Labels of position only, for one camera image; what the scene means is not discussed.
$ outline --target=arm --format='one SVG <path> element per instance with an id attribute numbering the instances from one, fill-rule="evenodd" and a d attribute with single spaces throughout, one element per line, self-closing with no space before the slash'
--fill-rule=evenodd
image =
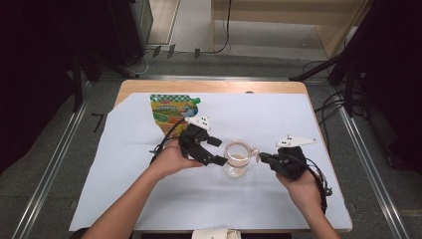
<path id="1" fill-rule="evenodd" d="M 133 185 L 93 224 L 83 238 L 129 238 L 155 184 L 183 168 L 201 166 L 181 154 L 177 140 L 172 141 Z"/>
<path id="2" fill-rule="evenodd" d="M 295 205 L 301 210 L 316 238 L 339 238 L 320 209 L 320 197 L 314 177 L 306 171 L 297 180 L 276 174 L 289 190 Z"/>

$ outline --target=colorful snack bag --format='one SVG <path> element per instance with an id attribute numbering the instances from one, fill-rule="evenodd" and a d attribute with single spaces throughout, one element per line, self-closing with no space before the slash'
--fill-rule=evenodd
<path id="1" fill-rule="evenodd" d="M 164 134 L 167 134 L 178 121 L 195 117 L 198 113 L 196 105 L 201 103 L 199 98 L 191 99 L 187 95 L 151 95 L 150 101 L 155 123 Z M 171 136 L 179 135 L 186 127 L 187 122 L 183 121 L 174 129 Z"/>

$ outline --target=gray floor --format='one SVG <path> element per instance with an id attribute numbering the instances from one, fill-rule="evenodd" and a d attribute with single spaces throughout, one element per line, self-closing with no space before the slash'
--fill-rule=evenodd
<path id="1" fill-rule="evenodd" d="M 194 59 L 189 54 L 175 54 L 167 59 L 162 54 L 147 59 L 148 71 L 143 79 L 157 75 L 236 76 L 269 78 L 291 77 L 302 72 L 308 62 L 304 60 L 269 59 L 234 56 L 201 56 Z M 92 114 L 106 115 L 111 111 L 122 78 L 105 71 L 102 80 L 93 87 L 82 121 L 65 155 L 44 205 L 28 238 L 68 238 L 70 222 L 76 203 L 92 164 L 103 126 L 94 132 L 99 119 Z M 315 108 L 332 93 L 325 80 L 309 80 L 307 88 Z M 0 178 L 0 238 L 11 238 L 23 214 L 26 203 L 36 189 L 61 134 L 71 117 L 73 99 L 60 108 L 55 118 L 45 128 L 32 150 L 1 174 Z M 388 167 L 370 125 L 365 119 L 357 119 L 364 139 L 372 152 L 382 178 L 399 210 L 418 210 L 421 205 L 421 175 L 414 171 L 398 171 Z M 384 214 L 368 182 L 346 127 L 340 115 L 327 122 L 331 142 L 331 159 L 342 189 L 345 204 L 349 207 L 353 229 L 342 234 L 343 238 L 393 238 Z M 403 217 L 411 238 L 420 238 L 420 217 Z M 309 238 L 309 234 L 295 234 L 294 238 Z"/>

